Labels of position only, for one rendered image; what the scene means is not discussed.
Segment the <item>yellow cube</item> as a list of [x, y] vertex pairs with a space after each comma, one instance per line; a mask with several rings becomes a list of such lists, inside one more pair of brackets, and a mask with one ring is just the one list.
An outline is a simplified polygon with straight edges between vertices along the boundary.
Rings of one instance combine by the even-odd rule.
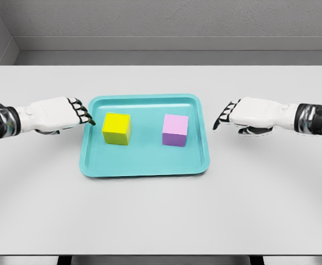
[[131, 137], [131, 116], [129, 114], [107, 113], [102, 134], [107, 144], [128, 145]]

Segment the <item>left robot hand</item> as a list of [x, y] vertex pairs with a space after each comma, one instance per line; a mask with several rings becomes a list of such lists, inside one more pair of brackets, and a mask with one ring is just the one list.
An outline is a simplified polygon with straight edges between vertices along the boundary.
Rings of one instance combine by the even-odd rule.
[[96, 122], [77, 98], [57, 97], [32, 103], [27, 125], [22, 128], [35, 130], [41, 134], [59, 134], [61, 130], [82, 124], [95, 125]]

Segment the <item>pink cube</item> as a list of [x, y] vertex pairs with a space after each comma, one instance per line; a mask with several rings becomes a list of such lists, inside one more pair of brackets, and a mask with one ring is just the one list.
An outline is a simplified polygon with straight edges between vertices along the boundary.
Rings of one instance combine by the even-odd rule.
[[188, 135], [188, 116], [165, 114], [162, 128], [162, 144], [185, 147]]

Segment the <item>teal tray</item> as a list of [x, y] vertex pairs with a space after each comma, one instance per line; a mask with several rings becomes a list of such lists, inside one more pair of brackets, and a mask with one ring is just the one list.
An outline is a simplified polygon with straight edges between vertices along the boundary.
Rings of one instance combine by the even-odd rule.
[[[210, 164], [202, 106], [193, 94], [99, 96], [88, 110], [96, 125], [86, 125], [79, 167], [87, 177], [138, 177], [200, 174]], [[102, 126], [107, 113], [131, 116], [127, 146], [107, 144]], [[184, 147], [162, 144], [166, 114], [189, 118]]]

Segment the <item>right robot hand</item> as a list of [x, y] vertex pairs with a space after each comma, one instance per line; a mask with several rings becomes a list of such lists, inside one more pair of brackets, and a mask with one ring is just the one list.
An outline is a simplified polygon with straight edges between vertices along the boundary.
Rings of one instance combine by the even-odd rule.
[[244, 97], [231, 101], [216, 119], [213, 130], [220, 124], [236, 125], [241, 136], [263, 136], [275, 126], [292, 130], [294, 117], [289, 106], [271, 100]]

